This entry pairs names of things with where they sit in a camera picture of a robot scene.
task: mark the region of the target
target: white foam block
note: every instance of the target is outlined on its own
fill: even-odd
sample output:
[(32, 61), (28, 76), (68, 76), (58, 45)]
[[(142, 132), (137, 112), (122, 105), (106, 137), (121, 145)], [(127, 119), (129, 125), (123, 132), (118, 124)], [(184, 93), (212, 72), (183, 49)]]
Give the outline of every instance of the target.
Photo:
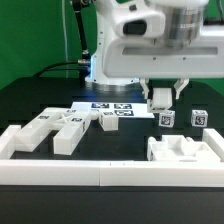
[(2, 160), (0, 185), (99, 186), (96, 161)]
[(43, 112), (22, 128), (15, 135), (16, 151), (33, 152), (33, 150), (50, 133), (49, 125), (59, 119), (59, 112)]
[(215, 129), (204, 129), (202, 141), (206, 142), (224, 162), (224, 138)]
[(15, 134), (21, 129), (20, 125), (10, 125), (0, 137), (0, 159), (10, 159), (15, 152)]
[(80, 112), (70, 118), (68, 123), (54, 137), (54, 153), (71, 155), (86, 133), (91, 122), (91, 112)]
[(221, 163), (102, 162), (100, 186), (224, 186)]
[(117, 131), (119, 118), (112, 111), (100, 111), (99, 123), (104, 131)]

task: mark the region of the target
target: white socket block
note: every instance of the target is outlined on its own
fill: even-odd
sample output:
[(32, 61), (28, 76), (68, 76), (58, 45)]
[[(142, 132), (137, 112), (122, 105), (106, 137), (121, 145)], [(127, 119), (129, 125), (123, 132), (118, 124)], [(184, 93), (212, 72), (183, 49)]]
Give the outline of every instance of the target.
[(99, 123), (104, 131), (117, 131), (119, 118), (112, 111), (100, 111)]
[(172, 128), (175, 122), (175, 111), (166, 110), (159, 114), (159, 126)]
[(15, 134), (20, 125), (10, 125), (0, 137), (0, 159), (10, 159), (15, 152)]
[(217, 156), (213, 148), (205, 142), (194, 142), (182, 135), (163, 135), (162, 141), (148, 139), (148, 160), (153, 161), (179, 161), (179, 162), (212, 162), (219, 163), (220, 157)]
[(91, 122), (91, 112), (79, 112), (54, 137), (54, 154), (71, 155)]
[(192, 110), (191, 124), (194, 127), (207, 127), (208, 113), (205, 110)]

